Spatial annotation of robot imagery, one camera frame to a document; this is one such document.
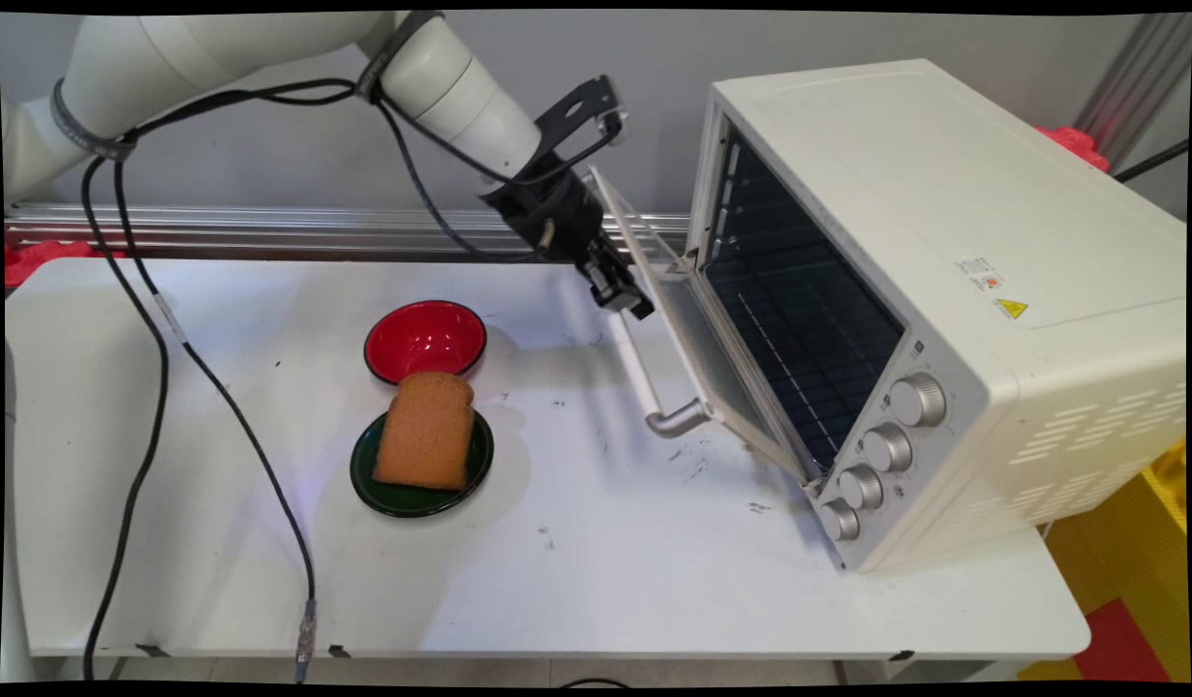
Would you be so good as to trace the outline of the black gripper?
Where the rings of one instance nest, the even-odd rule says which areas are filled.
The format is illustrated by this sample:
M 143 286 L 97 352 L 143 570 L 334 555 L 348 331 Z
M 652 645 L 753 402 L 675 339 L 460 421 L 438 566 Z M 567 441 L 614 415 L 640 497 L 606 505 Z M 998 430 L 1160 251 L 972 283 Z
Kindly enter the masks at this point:
M 545 178 L 538 183 L 503 183 L 480 197 L 505 224 L 530 247 L 541 247 L 548 224 L 553 234 L 545 257 L 582 265 L 591 284 L 592 300 L 606 312 L 631 312 L 644 321 L 654 304 L 638 286 L 617 248 L 603 234 L 604 209 L 576 172 L 565 168 L 553 176 L 546 173 L 560 160 L 534 160 L 524 178 Z

